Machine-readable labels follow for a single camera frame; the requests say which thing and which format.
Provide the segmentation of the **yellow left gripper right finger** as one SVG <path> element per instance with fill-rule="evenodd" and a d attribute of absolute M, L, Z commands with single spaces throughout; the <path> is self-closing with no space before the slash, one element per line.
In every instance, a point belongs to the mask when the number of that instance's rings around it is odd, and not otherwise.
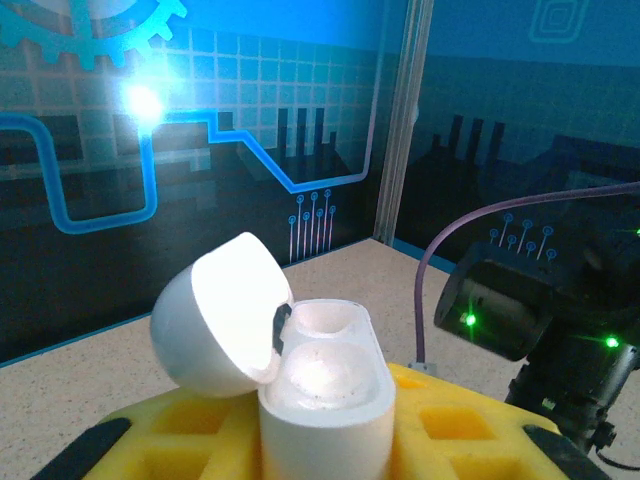
<path fill-rule="evenodd" d="M 388 480 L 611 480 L 550 420 L 408 367 Z"/>

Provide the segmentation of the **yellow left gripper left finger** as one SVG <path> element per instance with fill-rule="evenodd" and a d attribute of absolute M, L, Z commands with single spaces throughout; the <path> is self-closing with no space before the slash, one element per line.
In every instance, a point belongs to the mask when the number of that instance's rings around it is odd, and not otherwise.
<path fill-rule="evenodd" d="M 260 480 L 260 463 L 256 393 L 177 388 L 108 415 L 34 480 Z"/>

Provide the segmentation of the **white earbud charging case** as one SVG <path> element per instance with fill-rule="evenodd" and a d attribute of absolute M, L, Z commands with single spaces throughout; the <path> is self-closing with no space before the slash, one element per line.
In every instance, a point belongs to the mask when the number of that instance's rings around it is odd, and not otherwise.
<path fill-rule="evenodd" d="M 201 256 L 152 309 L 155 355 L 180 387 L 254 393 L 268 480 L 384 480 L 396 387 L 368 311 L 295 299 L 267 247 L 242 233 Z"/>

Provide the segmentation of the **aluminium frame post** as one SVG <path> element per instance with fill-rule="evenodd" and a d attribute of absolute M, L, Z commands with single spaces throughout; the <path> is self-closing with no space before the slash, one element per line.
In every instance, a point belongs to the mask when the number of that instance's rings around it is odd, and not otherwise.
<path fill-rule="evenodd" d="M 409 0 L 395 81 L 384 168 L 373 238 L 390 246 L 395 238 L 402 191 L 424 72 L 435 0 Z"/>

